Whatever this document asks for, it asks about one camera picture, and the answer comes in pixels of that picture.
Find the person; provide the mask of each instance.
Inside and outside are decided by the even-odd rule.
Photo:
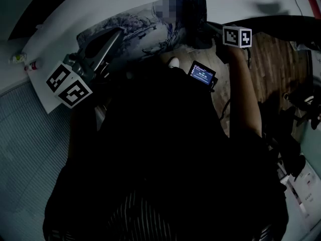
[[[98,132],[93,108],[74,108],[45,240],[282,239],[284,186],[242,51],[227,52],[230,138],[210,92],[177,58],[119,89]]]

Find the shoe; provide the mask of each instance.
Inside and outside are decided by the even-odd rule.
[[[180,61],[177,57],[173,57],[169,60],[168,62],[168,67],[169,68],[174,68],[174,67],[178,67],[180,66]]]

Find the blue and white painting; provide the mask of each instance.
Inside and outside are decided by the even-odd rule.
[[[124,30],[114,55],[118,66],[171,51],[193,39],[206,23],[206,0],[160,0],[110,17],[77,36],[79,46],[89,37],[113,28]]]

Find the wooden floor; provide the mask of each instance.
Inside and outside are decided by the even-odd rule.
[[[265,33],[253,36],[251,51],[251,77],[257,100],[266,102],[269,97],[278,97],[280,109],[288,109],[291,104],[282,98],[285,92],[294,91],[299,83],[303,83],[308,75],[308,59],[305,51],[294,51],[289,42],[271,37]],[[216,71],[218,82],[212,100],[218,116],[221,116],[226,102],[230,98],[229,68],[216,56],[216,46],[206,50],[181,48],[162,54],[160,58],[166,62],[171,57],[178,57],[180,68],[188,73],[194,60]],[[221,121],[224,132],[229,136],[230,108]],[[293,128],[292,135],[300,141],[302,127]]]

